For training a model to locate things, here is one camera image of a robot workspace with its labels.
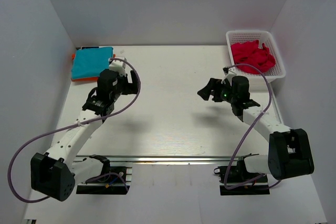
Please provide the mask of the teal t-shirt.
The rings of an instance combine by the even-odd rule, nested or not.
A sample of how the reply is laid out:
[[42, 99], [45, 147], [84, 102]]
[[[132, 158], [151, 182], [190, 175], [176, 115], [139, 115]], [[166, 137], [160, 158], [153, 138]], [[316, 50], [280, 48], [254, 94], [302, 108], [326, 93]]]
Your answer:
[[104, 69], [108, 69], [109, 59], [112, 57], [112, 47], [77, 50], [71, 70], [72, 81], [98, 77]]

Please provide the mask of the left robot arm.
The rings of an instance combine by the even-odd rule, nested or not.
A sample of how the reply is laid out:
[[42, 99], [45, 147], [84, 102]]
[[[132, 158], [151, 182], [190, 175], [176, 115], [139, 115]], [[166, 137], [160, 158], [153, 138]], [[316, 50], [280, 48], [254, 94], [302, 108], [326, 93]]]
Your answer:
[[78, 152], [92, 134], [114, 114], [114, 105], [121, 95], [139, 95], [140, 78], [136, 71], [120, 74], [105, 69], [97, 86], [93, 88], [82, 106], [75, 127], [44, 154], [36, 153], [30, 161], [31, 186], [33, 190], [53, 199], [65, 201], [77, 184], [104, 182], [110, 178], [109, 160], [93, 154], [75, 163]]

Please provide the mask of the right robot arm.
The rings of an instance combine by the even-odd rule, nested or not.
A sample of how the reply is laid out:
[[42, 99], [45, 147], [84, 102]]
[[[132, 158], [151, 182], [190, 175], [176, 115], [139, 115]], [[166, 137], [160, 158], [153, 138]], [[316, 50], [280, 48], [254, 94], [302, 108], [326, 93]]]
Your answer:
[[268, 142], [267, 155], [241, 157], [233, 175], [247, 182], [260, 174], [271, 174], [275, 179], [283, 180], [314, 172], [306, 131], [291, 129], [262, 110], [260, 104], [250, 97], [246, 77], [234, 76], [231, 80], [211, 78], [197, 94], [205, 101], [212, 99], [214, 102], [229, 103], [233, 114]]

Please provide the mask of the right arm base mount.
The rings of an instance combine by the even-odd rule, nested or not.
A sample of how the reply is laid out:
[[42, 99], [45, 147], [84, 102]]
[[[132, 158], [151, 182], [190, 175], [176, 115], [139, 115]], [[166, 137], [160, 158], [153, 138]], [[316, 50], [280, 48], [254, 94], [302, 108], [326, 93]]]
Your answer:
[[213, 170], [214, 175], [219, 177], [219, 189], [221, 196], [256, 196], [269, 195], [270, 189], [268, 178], [264, 175], [256, 179], [259, 173], [249, 173], [242, 158], [234, 161], [227, 177], [227, 186], [232, 187], [244, 183], [242, 186], [234, 189], [227, 189], [224, 186], [225, 174], [228, 165], [218, 166]]

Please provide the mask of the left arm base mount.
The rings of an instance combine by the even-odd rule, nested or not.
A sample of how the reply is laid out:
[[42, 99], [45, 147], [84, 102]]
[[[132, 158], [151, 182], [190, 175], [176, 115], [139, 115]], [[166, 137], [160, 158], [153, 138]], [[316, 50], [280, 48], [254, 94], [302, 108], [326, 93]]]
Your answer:
[[73, 161], [70, 171], [74, 175], [79, 195], [126, 195], [131, 185], [132, 167], [119, 166], [101, 155], [90, 155]]

